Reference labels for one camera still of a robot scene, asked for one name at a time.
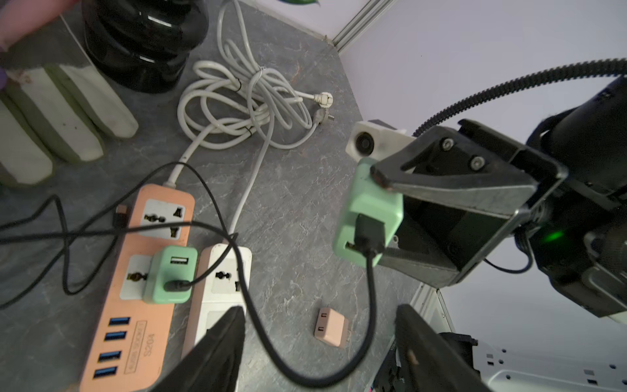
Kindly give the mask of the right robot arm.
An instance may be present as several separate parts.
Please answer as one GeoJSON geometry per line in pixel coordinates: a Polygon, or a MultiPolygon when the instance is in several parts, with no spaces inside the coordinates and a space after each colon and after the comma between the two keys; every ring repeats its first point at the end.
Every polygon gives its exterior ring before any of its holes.
{"type": "Polygon", "coordinates": [[[480,91],[425,121],[371,169],[402,196],[400,244],[383,263],[443,288],[505,238],[553,288],[599,318],[626,312],[626,61],[591,60],[480,91]],[[525,143],[470,119],[444,122],[519,91],[583,78],[611,82],[544,119],[525,143]]]}

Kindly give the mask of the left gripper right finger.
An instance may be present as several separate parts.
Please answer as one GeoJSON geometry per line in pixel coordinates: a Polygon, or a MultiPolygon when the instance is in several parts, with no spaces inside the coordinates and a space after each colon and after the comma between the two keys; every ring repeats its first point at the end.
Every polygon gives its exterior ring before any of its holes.
{"type": "Polygon", "coordinates": [[[469,335],[436,333],[410,306],[400,305],[395,337],[406,391],[488,391],[474,368],[469,335]]]}

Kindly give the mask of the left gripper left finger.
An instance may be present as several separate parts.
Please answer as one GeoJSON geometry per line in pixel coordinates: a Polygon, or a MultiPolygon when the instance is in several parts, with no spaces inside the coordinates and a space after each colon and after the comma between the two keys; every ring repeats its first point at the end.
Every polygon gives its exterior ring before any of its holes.
{"type": "Polygon", "coordinates": [[[244,340],[245,313],[233,306],[154,390],[235,392],[244,340]]]}

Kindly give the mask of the black USB cable spare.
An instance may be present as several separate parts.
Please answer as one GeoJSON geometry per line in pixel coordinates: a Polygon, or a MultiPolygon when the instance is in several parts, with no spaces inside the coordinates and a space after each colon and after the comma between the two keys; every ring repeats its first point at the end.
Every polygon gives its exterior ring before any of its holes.
{"type": "MultiPolygon", "coordinates": [[[[331,254],[330,229],[305,233],[298,226],[274,234],[269,225],[246,230],[253,254],[251,296],[265,331],[298,372],[321,377],[354,356],[367,329],[363,270],[331,254]],[[349,320],[344,348],[314,337],[320,308],[349,320]]],[[[70,287],[62,289],[62,243],[1,248],[1,388],[4,391],[76,391],[115,266],[108,238],[78,240],[70,249],[70,287]]]]}

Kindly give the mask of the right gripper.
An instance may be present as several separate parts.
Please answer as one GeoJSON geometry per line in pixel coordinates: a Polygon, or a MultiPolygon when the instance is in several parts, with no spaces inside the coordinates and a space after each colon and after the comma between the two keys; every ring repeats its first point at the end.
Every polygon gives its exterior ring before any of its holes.
{"type": "Polygon", "coordinates": [[[461,282],[516,230],[533,221],[566,180],[567,167],[480,122],[432,127],[371,168],[403,194],[396,248],[379,266],[443,288],[461,282]]]}

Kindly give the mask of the green USB charger cube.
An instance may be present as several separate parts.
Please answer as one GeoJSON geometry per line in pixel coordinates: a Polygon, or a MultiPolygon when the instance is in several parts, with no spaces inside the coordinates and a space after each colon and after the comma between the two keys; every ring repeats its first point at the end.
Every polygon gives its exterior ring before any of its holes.
{"type": "Polygon", "coordinates": [[[195,248],[169,245],[155,253],[142,300],[153,305],[182,304],[191,297],[199,253],[195,248]]]}

